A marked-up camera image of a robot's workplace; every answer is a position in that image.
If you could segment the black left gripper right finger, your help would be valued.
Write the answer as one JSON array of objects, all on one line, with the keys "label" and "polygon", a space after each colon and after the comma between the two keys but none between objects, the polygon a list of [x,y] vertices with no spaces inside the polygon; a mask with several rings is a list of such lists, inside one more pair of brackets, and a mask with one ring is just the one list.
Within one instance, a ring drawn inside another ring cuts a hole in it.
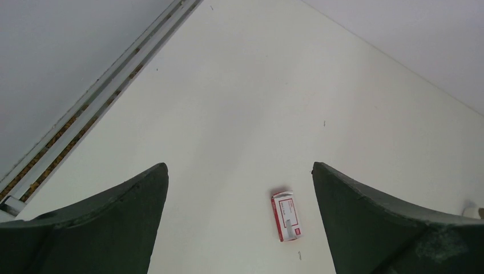
[{"label": "black left gripper right finger", "polygon": [[312,178],[337,273],[483,272],[483,220],[406,202],[322,162]]}]

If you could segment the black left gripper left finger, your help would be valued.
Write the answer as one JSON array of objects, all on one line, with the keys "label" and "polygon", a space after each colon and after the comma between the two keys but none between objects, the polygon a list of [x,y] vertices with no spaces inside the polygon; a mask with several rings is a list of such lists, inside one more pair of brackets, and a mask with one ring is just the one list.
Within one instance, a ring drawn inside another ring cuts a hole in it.
[{"label": "black left gripper left finger", "polygon": [[147,273],[168,192],[158,163],[31,220],[1,224],[2,273]]}]

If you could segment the red white staples box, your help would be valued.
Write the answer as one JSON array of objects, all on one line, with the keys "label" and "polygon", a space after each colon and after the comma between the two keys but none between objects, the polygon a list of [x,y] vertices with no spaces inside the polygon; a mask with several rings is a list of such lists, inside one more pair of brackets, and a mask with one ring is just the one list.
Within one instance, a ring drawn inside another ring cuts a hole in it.
[{"label": "red white staples box", "polygon": [[292,191],[273,194],[271,206],[275,217],[280,242],[293,241],[302,237],[299,214],[295,207]]}]

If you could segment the aluminium frame rail left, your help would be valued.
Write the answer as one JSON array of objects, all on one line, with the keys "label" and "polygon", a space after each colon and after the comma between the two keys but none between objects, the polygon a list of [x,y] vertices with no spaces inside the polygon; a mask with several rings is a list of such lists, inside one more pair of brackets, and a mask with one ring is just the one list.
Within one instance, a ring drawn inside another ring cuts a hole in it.
[{"label": "aluminium frame rail left", "polygon": [[28,153],[1,180],[1,221],[15,219],[90,127],[200,5],[169,1]]}]

